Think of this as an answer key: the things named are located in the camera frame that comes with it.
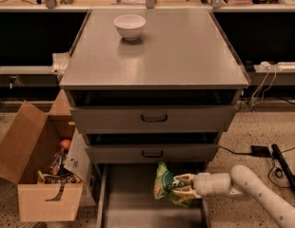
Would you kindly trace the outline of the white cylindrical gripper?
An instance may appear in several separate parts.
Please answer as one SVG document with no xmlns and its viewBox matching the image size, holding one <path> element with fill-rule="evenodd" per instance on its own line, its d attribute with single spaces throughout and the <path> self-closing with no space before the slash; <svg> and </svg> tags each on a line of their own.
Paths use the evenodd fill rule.
<svg viewBox="0 0 295 228">
<path fill-rule="evenodd" d="M 229 196 L 231 191 L 231 178 L 228 173 L 210 174 L 199 173 L 182 174 L 175 177 L 176 180 L 185 184 L 192 184 L 191 187 L 176 188 L 173 193 L 185 199 L 199 199 L 200 197 Z"/>
</svg>

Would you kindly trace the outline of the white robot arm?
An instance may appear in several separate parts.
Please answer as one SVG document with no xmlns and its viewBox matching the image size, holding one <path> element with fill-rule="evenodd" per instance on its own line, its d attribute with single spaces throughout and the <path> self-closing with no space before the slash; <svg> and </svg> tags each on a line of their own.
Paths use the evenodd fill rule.
<svg viewBox="0 0 295 228">
<path fill-rule="evenodd" d="M 229 173 L 183 174 L 174 179 L 185 184 L 172 188 L 172 192 L 179 197 L 201 199 L 249 195 L 260 203 L 280 228 L 295 228 L 295 207 L 269 189 L 244 165 L 233 166 Z"/>
</svg>

